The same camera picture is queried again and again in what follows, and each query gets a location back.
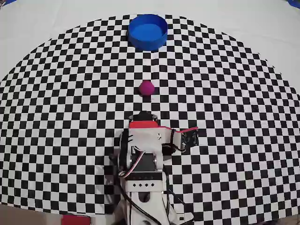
magenta ball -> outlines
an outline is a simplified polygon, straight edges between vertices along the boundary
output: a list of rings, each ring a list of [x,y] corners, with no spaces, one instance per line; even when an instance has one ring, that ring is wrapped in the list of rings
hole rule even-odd
[[[143,81],[139,87],[141,95],[149,96],[154,92],[154,85],[150,81]]]

black and white checkered surface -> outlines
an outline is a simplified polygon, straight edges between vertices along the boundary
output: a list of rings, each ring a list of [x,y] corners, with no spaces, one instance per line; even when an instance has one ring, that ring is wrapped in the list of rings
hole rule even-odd
[[[168,166],[178,213],[204,224],[251,224],[298,213],[299,95],[241,42],[166,15],[166,45],[132,47],[136,15],[50,39],[0,83],[0,201],[52,213],[112,213],[120,195],[108,155],[128,116],[199,127],[199,147]],[[137,88],[151,80],[155,94]]]

